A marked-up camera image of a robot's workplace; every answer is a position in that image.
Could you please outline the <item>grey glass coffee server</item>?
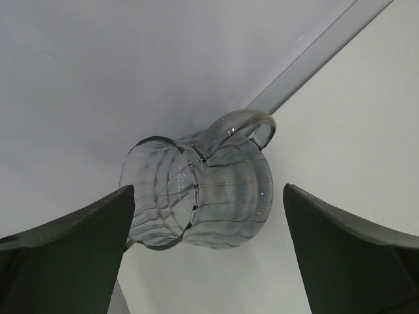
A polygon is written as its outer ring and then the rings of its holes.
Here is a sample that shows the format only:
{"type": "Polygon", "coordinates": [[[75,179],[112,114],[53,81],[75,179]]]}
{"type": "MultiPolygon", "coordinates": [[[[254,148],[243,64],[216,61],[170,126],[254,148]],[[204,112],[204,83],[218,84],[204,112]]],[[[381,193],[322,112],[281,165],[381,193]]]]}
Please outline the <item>grey glass coffee server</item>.
{"type": "Polygon", "coordinates": [[[188,243],[223,250],[253,239],[272,208],[273,178],[263,149],[275,131],[272,115],[240,109],[193,135],[138,142],[118,183],[134,188],[127,246],[163,251],[188,243]]]}

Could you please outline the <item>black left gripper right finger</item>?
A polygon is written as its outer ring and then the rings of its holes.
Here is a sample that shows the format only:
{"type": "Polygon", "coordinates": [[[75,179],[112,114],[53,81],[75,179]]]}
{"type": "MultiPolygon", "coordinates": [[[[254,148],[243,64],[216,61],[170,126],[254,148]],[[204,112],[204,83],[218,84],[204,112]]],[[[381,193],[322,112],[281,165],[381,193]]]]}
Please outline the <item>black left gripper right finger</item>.
{"type": "Polygon", "coordinates": [[[294,184],[283,205],[312,313],[417,313],[418,237],[332,206],[294,184]]]}

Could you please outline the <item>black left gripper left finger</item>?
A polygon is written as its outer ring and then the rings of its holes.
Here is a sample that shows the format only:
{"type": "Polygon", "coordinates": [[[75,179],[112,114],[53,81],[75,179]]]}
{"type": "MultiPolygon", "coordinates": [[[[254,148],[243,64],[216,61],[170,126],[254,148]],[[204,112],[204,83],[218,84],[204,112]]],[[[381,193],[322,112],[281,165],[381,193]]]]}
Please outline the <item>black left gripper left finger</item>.
{"type": "Polygon", "coordinates": [[[1,239],[2,313],[107,313],[134,215],[134,187],[1,239]]]}

